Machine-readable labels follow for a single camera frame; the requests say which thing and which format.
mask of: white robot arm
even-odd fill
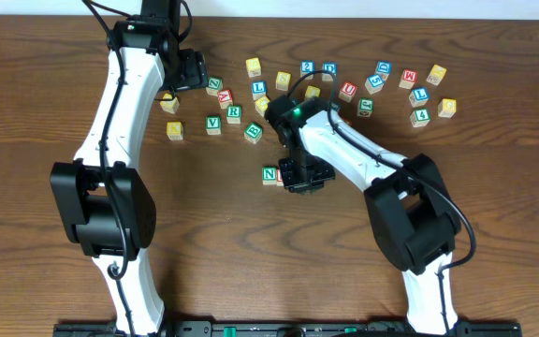
[[[333,179],[333,172],[330,172],[330,169],[335,168],[362,192],[365,192],[376,240],[386,257],[403,271],[402,275],[409,301],[407,313],[409,323],[417,332],[445,334],[446,326],[442,315],[437,272],[441,266],[452,260],[450,251],[453,247],[450,246],[450,240],[454,234],[459,232],[459,224],[449,221],[447,214],[441,213],[439,214],[441,216],[435,216],[433,210],[428,210],[430,205],[420,206],[419,208],[424,208],[423,211],[411,211],[411,218],[408,218],[406,211],[400,204],[394,202],[392,198],[382,198],[386,189],[380,184],[384,185],[384,181],[394,180],[396,170],[376,162],[341,137],[341,134],[334,132],[333,125],[328,119],[328,112],[323,109],[326,106],[325,101],[314,98],[297,107],[289,103],[290,100],[286,97],[279,97],[270,103],[266,112],[266,119],[278,132],[281,142],[290,149],[291,153],[291,157],[280,161],[284,188],[291,192],[305,192],[309,189],[321,188],[323,181]],[[332,123],[340,128],[341,133],[347,139],[352,139],[365,150],[380,156],[383,160],[397,167],[402,168],[405,165],[406,157],[394,154],[365,138],[345,123],[336,111],[333,110],[331,114]],[[436,181],[441,180],[437,169],[432,166],[433,163],[425,158],[422,159],[423,164],[416,164],[417,169],[430,168],[430,174],[436,176]],[[395,182],[396,188],[392,188],[392,192],[394,192],[392,195],[397,201],[407,197],[409,192],[408,188],[401,186],[402,183],[408,182],[399,179]],[[449,225],[449,237],[440,240],[441,238],[437,238],[437,235],[433,235],[428,240],[422,237],[417,239],[413,232],[413,224],[408,223],[409,220],[418,223],[417,232],[437,230],[440,226]],[[386,227],[388,222],[391,222],[390,225],[393,227]],[[388,231],[398,230],[398,225],[401,225],[401,231],[411,230],[408,237],[392,238],[398,233],[393,235]],[[429,242],[431,239],[438,244],[434,245]],[[392,249],[393,245],[399,245],[401,250],[407,250],[407,242],[417,246],[418,241],[422,241],[418,244],[422,247],[414,250],[412,254],[427,251],[428,254],[422,256],[424,257],[422,260],[427,263],[414,263],[413,258],[418,258],[419,255],[409,256],[411,260],[408,263],[403,263],[401,256],[404,254]],[[445,270],[443,272],[444,303],[448,327],[453,327],[458,317],[452,305],[448,275],[449,270]]]
[[[402,161],[406,159],[404,156],[394,154],[363,137],[345,123],[334,110],[332,111],[332,120],[339,125],[341,131],[346,133],[349,139],[354,139],[357,144],[362,144],[372,153],[381,155],[384,160],[402,166]],[[377,163],[334,133],[328,122],[326,111],[318,112],[309,118],[306,125],[300,129],[299,134],[305,150],[311,155],[327,161],[361,191],[370,188],[376,179],[387,178],[395,172],[393,168]],[[400,193],[399,198],[405,197],[405,192]],[[426,270],[419,275],[412,271],[402,273],[409,301],[407,319],[417,332],[446,333],[441,314],[440,288],[436,273],[441,266],[450,263],[451,259],[452,253],[441,255],[431,261],[426,266]],[[444,271],[444,300],[447,308],[448,326],[453,327],[458,318],[452,305],[448,273],[448,270]]]
[[[125,85],[108,133],[108,165],[121,162],[128,168],[138,170],[138,159],[142,138],[149,119],[149,111],[155,94],[164,82],[164,67],[159,54],[150,54],[142,48],[120,48],[126,66]],[[111,100],[118,87],[120,73],[118,59],[114,51],[109,53],[109,72],[101,103],[95,121],[86,140],[76,152],[74,160],[85,166],[99,165],[99,140],[101,130],[109,113]],[[109,293],[117,312],[116,327],[129,331],[124,304],[116,282],[108,275],[108,266],[121,266],[122,256],[101,254],[93,257],[93,262],[101,270],[108,284]],[[155,286],[149,265],[147,248],[140,249],[135,260],[128,262],[126,274],[120,280],[124,289],[127,307],[130,308],[135,333],[147,335],[157,332],[164,314],[164,302]]]

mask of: green block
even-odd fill
[[[241,117],[242,116],[242,108],[240,106],[229,106],[228,110],[226,112],[227,117]]]
[[[415,110],[415,117],[418,122],[429,121],[430,113],[427,109],[417,109]]]
[[[373,112],[373,99],[359,99],[359,110]]]
[[[207,129],[216,129],[222,127],[222,120],[220,120],[220,117],[207,117],[206,121],[207,123],[205,124],[205,128]]]
[[[261,177],[263,179],[263,184],[276,184],[278,170],[276,168],[263,168]]]
[[[251,141],[253,144],[257,144],[257,142],[261,139],[261,135],[263,134],[263,129],[261,126],[250,123],[249,126],[247,126],[246,129],[244,129],[244,137]]]
[[[224,337],[236,337],[236,328],[224,328]]]
[[[207,85],[208,88],[213,90],[218,90],[222,87],[222,79],[218,79],[215,77],[210,77],[210,81]]]

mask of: wooden table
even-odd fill
[[[204,90],[180,95],[177,115],[155,104],[140,174],[157,206],[151,246],[155,284],[169,312],[218,320],[365,320],[404,316],[399,271],[378,250],[359,191],[342,175],[313,195],[261,184],[261,168],[286,152],[255,112],[244,60],[258,56],[269,96],[278,70],[338,63],[339,82],[359,85],[342,116],[370,139],[433,158],[473,221],[478,250],[453,270],[454,303],[474,320],[519,321],[539,336],[539,22],[195,18],[184,47],[206,55],[244,109],[242,125],[207,136],[206,115],[224,113]],[[62,320],[111,320],[100,272],[62,230],[49,184],[95,116],[108,68],[91,17],[0,17],[0,335],[51,335]],[[378,60],[393,62],[370,119],[357,118]],[[409,123],[404,68],[427,84],[433,120]],[[316,77],[308,84],[328,84]],[[302,98],[304,87],[298,90]],[[442,97],[459,111],[437,118]],[[166,122],[186,140],[170,142]],[[264,126],[256,145],[246,123]],[[456,257],[466,253],[458,235]]]

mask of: blue block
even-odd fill
[[[430,98],[430,95],[428,94],[428,90],[426,90],[426,88],[414,89],[413,96],[415,96],[415,100],[418,101],[427,100],[428,98]]]
[[[367,78],[367,80],[370,82],[371,87],[373,88],[377,88],[380,85],[384,84],[384,81],[382,81],[380,75],[371,75]]]
[[[334,62],[324,63],[323,69],[326,71],[333,72],[334,75],[336,75],[336,64]]]
[[[341,110],[341,105],[336,102],[332,102],[332,109],[339,112]]]
[[[265,81],[254,81],[251,83],[251,91],[253,94],[261,94],[266,92],[266,82]]]
[[[388,61],[379,61],[378,66],[375,68],[376,73],[390,74],[392,70],[392,64]]]
[[[302,71],[302,72],[315,71],[315,62],[314,61],[302,61],[300,63],[300,71]]]

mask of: black cable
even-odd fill
[[[183,42],[186,37],[191,33],[191,29],[193,28],[193,16],[191,15],[191,10],[188,8],[188,5],[186,5],[186,1],[180,0],[180,3],[184,6],[184,9],[186,9],[186,15],[188,16],[188,26],[184,31],[178,36],[178,43]]]
[[[124,13],[121,10],[109,8],[109,7],[103,6],[103,5],[99,5],[93,0],[89,0],[89,2],[91,3],[91,5],[93,5],[95,7],[99,7],[101,9],[103,9],[103,10],[108,11],[108,12],[112,12],[112,13],[115,13],[115,14],[118,14],[118,15],[122,15],[122,16],[125,16],[126,18],[131,18],[132,17],[132,15],[130,15],[128,13]]]
[[[419,177],[417,174],[415,174],[414,172],[412,172],[412,171],[410,171],[410,170],[408,170],[406,168],[400,167],[400,166],[398,166],[398,165],[396,165],[394,163],[390,163],[390,162],[382,159],[382,156],[379,155],[379,154],[374,154],[374,153],[370,152],[365,147],[357,144],[354,140],[352,140],[351,138],[346,136],[341,131],[339,125],[334,124],[334,121],[332,120],[332,114],[331,114],[332,101],[334,99],[334,96],[336,95],[336,90],[338,89],[338,86],[336,84],[336,75],[335,74],[333,74],[333,73],[331,73],[329,71],[326,71],[326,70],[316,70],[316,71],[312,71],[310,73],[307,73],[307,74],[305,74],[305,76],[301,77],[297,82],[295,82],[295,84],[290,89],[290,91],[288,91],[287,96],[290,97],[290,95],[295,91],[297,86],[305,78],[307,78],[308,76],[311,76],[313,74],[329,74],[332,77],[332,81],[333,81],[332,92],[330,93],[329,101],[328,101],[328,108],[330,109],[330,112],[328,113],[328,121],[329,121],[330,126],[334,130],[334,132],[336,132],[340,137],[342,137],[348,143],[353,145],[356,149],[358,149],[362,153],[366,154],[371,159],[375,160],[377,163],[380,163],[380,164],[382,164],[382,165],[384,165],[386,167],[394,169],[395,171],[397,171],[399,173],[402,173],[403,175],[407,176],[407,178],[416,181],[417,183],[424,186],[425,188],[428,188],[436,196],[438,196],[444,202],[446,202],[448,204],[448,206],[450,206],[450,208],[453,209],[453,211],[459,217],[460,221],[465,226],[465,229],[467,230],[467,235],[469,236],[469,241],[470,241],[470,249],[469,249],[469,252],[467,253],[467,256],[465,256],[465,257],[463,257],[463,258],[461,258],[461,259],[459,259],[457,261],[454,261],[454,262],[451,262],[449,264],[441,266],[438,269],[438,272],[436,274],[437,277],[438,277],[438,285],[440,287],[440,301],[441,301],[441,305],[442,305],[442,315],[443,315],[443,318],[444,318],[444,327],[446,328],[446,334],[448,334],[449,331],[450,331],[450,327],[448,326],[448,319],[446,318],[446,304],[445,304],[445,301],[444,301],[444,271],[448,270],[448,269],[451,269],[451,268],[461,266],[461,265],[469,262],[469,260],[472,259],[473,255],[475,255],[475,248],[476,248],[475,234],[473,233],[473,228],[472,228],[471,224],[469,223],[469,220],[467,219],[467,217],[465,216],[463,211],[459,208],[459,206],[457,206],[457,204],[455,204],[455,202],[451,198],[445,196],[444,193],[442,193],[440,191],[440,189],[438,187],[436,187],[436,185],[434,183],[426,181],[425,179]]]
[[[105,24],[99,13],[93,8],[92,2],[90,0],[82,0],[82,3],[86,7],[91,10],[99,24],[101,24],[101,27],[105,31],[106,35],[109,38],[109,42],[111,44],[111,47],[113,51],[116,54],[116,57],[118,58],[118,67],[120,68],[120,77],[118,78],[118,87],[116,89],[116,92],[113,96],[113,99],[111,100],[111,105],[109,106],[109,112],[108,116],[105,120],[105,123],[103,124],[103,131],[101,132],[101,140],[99,141],[99,162],[100,162],[100,173],[103,177],[103,182],[105,185],[106,193],[108,194],[109,203],[111,205],[111,212],[113,213],[114,220],[116,222],[116,226],[120,229],[120,235],[122,237],[122,247],[123,247],[123,260],[122,260],[122,268],[120,271],[117,270],[117,266],[115,264],[110,264],[108,266],[108,276],[112,280],[116,281],[116,285],[118,287],[118,292],[120,293],[120,299],[122,301],[122,305],[124,307],[124,310],[126,312],[126,319],[128,321],[128,328],[130,329],[130,335],[134,336],[134,326],[131,318],[131,312],[130,308],[128,307],[128,302],[126,301],[126,298],[124,296],[124,291],[122,290],[122,283],[120,280],[124,277],[126,274],[126,271],[128,269],[128,238],[126,236],[126,228],[124,227],[124,223],[122,222],[122,217],[119,213],[119,207],[116,201],[116,198],[113,194],[113,190],[111,188],[111,178],[108,174],[107,165],[106,165],[106,150],[108,149],[107,145],[107,139],[108,139],[108,133],[109,133],[109,127],[111,126],[111,121],[113,120],[113,113],[116,110],[116,106],[118,105],[118,101],[120,100],[120,94],[122,93],[122,88],[124,87],[125,82],[125,68],[124,68],[124,60],[122,58],[122,55],[120,54],[120,49],[118,48],[118,45],[116,44],[113,35],[109,31],[108,26]]]
[[[122,280],[116,280],[116,286],[118,287],[118,294],[120,294],[120,301],[122,306],[126,311],[126,320],[128,320],[128,329],[130,331],[130,336],[135,336],[135,327],[132,324],[132,312],[128,308],[128,301],[126,300],[126,295],[124,294],[124,289],[122,288]]]

